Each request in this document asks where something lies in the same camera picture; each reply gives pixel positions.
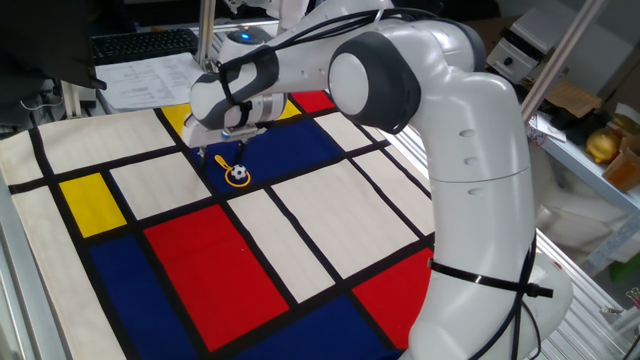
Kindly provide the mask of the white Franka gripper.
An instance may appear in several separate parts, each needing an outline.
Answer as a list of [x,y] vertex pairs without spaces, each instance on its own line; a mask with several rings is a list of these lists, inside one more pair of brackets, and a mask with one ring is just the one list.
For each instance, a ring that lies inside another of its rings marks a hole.
[[266,132],[265,128],[258,128],[251,124],[238,129],[223,128],[219,130],[209,130],[202,125],[193,115],[185,118],[181,131],[181,139],[189,148],[198,149],[198,156],[201,161],[206,160],[206,147],[212,144],[241,141],[235,155],[235,162],[241,163],[246,150],[246,141]]

